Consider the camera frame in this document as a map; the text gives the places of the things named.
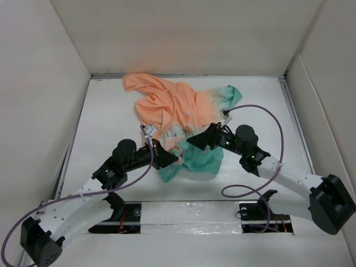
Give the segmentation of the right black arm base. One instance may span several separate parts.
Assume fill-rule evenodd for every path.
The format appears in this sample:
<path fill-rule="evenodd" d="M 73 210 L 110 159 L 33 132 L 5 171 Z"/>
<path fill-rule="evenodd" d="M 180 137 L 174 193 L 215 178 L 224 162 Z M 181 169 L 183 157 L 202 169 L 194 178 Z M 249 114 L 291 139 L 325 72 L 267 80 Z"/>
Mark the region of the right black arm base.
<path fill-rule="evenodd" d="M 289 215 L 269 211 L 262 198 L 239 202 L 235 217 L 241 221 L 242 233 L 293 233 Z"/>

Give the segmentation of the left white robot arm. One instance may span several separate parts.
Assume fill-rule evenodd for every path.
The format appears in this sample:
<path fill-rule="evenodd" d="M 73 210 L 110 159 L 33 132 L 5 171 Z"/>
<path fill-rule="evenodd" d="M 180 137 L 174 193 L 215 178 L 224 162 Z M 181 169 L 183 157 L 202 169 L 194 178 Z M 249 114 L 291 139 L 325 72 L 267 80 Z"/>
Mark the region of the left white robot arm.
<path fill-rule="evenodd" d="M 117 190 L 127 181 L 128 172 L 145 166 L 159 170 L 178 160 L 178 155 L 166 151 L 158 140 L 149 139 L 140 149 L 133 140 L 121 140 L 77 194 L 57 200 L 39 219 L 25 219 L 21 247 L 35 266 L 50 266 L 73 238 L 107 217 L 114 221 L 122 218 L 125 201 Z"/>

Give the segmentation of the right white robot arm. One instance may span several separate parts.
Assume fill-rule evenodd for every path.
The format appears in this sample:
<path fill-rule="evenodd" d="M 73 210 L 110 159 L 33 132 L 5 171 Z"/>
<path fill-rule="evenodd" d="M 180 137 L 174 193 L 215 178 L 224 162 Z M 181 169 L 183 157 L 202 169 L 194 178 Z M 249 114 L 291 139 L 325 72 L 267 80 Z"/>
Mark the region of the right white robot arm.
<path fill-rule="evenodd" d="M 275 214 L 292 215 L 312 221 L 319 229 L 335 235 L 355 214 L 355 202 L 339 177 L 322 177 L 281 163 L 258 146 L 258 136 L 251 126 L 240 125 L 232 133 L 220 123 L 212 123 L 187 141 L 201 150 L 220 147 L 233 152 L 241 157 L 239 163 L 246 172 L 276 182 L 300 196 L 290 199 L 276 190 L 268 190 L 266 200 L 257 205 L 263 219 Z"/>

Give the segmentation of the orange and teal jacket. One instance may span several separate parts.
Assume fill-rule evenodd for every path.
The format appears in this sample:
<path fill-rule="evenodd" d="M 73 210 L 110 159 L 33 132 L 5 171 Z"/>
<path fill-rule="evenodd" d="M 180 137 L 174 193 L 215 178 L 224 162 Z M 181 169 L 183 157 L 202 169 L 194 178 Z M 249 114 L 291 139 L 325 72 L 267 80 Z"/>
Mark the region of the orange and teal jacket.
<path fill-rule="evenodd" d="M 187 139 L 206 130 L 211 123 L 223 120 L 222 109 L 235 107 L 242 99 L 232 86 L 195 91 L 185 82 L 172 82 L 146 73 L 126 74 L 122 79 L 125 91 L 139 91 L 145 97 L 135 103 L 145 125 L 157 128 L 154 137 L 165 150 L 178 156 L 178 162 L 159 170 L 164 183 L 181 170 L 217 174 L 224 153 L 221 148 L 200 150 Z"/>

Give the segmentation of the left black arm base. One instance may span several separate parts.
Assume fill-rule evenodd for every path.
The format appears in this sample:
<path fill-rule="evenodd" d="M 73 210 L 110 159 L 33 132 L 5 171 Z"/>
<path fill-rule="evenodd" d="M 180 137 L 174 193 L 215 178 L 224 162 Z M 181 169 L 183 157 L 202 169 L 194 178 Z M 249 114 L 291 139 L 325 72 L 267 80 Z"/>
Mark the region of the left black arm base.
<path fill-rule="evenodd" d="M 141 233 L 141 202 L 126 203 L 123 212 L 114 211 L 112 216 L 91 227 L 91 234 L 140 234 Z"/>

